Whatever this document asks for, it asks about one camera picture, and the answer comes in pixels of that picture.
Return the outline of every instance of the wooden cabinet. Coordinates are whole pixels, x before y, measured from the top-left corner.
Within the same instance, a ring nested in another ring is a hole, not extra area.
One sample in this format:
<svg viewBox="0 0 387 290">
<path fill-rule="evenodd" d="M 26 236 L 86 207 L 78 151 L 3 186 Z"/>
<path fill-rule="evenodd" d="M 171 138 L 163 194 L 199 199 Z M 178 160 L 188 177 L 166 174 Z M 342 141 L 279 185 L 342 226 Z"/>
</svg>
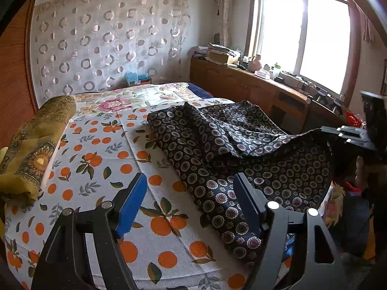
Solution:
<svg viewBox="0 0 387 290">
<path fill-rule="evenodd" d="M 258 78 L 248 71 L 191 59 L 190 81 L 214 97 L 236 102 L 246 99 L 259 105 L 279 127 L 294 134 L 301 131 L 306 119 L 305 95 L 272 80 Z M 280 117 L 277 116 L 278 110 L 282 114 Z M 285 114 L 290 125 L 282 127 Z"/>
</svg>

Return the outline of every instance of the bottle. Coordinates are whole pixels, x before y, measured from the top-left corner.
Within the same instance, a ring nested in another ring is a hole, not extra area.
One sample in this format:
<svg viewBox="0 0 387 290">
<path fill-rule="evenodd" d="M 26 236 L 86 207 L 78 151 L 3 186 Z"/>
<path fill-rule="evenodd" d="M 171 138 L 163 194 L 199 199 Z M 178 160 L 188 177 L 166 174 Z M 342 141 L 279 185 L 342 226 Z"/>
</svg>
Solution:
<svg viewBox="0 0 387 290">
<path fill-rule="evenodd" d="M 276 78 L 279 76 L 279 72 L 281 72 L 281 67 L 278 65 L 278 63 L 274 64 L 274 70 L 273 70 L 273 78 Z"/>
<path fill-rule="evenodd" d="M 270 79 L 274 80 L 274 67 L 273 66 L 271 67 L 269 73 L 270 73 Z"/>
</svg>

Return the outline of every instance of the blue gripper pad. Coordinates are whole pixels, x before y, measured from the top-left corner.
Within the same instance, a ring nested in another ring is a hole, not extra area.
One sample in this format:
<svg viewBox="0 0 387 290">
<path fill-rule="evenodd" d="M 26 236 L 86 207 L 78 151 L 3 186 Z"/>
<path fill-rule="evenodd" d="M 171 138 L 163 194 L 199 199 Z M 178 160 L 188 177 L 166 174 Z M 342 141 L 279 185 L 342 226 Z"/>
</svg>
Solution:
<svg viewBox="0 0 387 290">
<path fill-rule="evenodd" d="M 116 229 L 119 239 L 123 238 L 123 235 L 130 231 L 147 188 L 147 178 L 144 174 L 141 174 L 119 211 L 119 221 Z"/>
</svg>

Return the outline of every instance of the wooden headboard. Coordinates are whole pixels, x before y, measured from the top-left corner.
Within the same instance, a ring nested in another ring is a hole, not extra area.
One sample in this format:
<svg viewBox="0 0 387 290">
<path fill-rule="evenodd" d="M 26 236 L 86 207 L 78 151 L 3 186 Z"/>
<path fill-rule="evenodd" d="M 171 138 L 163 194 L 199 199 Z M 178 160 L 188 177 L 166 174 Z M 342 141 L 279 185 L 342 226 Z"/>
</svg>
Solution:
<svg viewBox="0 0 387 290">
<path fill-rule="evenodd" d="M 30 26 L 35 0 L 27 0 L 0 36 L 0 148 L 37 111 L 30 73 Z"/>
</svg>

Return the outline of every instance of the metal bolt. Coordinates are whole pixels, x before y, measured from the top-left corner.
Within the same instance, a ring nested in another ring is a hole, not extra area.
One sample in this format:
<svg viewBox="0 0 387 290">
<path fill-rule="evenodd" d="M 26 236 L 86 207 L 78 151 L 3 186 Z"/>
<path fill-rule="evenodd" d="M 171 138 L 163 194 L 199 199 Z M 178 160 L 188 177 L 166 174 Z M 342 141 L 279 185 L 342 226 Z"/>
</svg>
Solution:
<svg viewBox="0 0 387 290">
<path fill-rule="evenodd" d="M 71 215 L 71 213 L 72 213 L 71 208 L 66 208 L 62 211 L 63 216 L 69 216 Z"/>
<path fill-rule="evenodd" d="M 275 202 L 275 201 L 270 201 L 270 202 L 268 202 L 268 207 L 270 209 L 278 209 L 279 208 L 279 204 L 277 202 Z"/>
<path fill-rule="evenodd" d="M 111 201 L 105 201 L 101 204 L 102 208 L 108 209 L 113 206 L 113 203 Z"/>
<path fill-rule="evenodd" d="M 319 214 L 319 212 L 317 211 L 317 209 L 309 208 L 308 209 L 308 214 L 313 216 L 313 217 L 316 217 Z"/>
</svg>

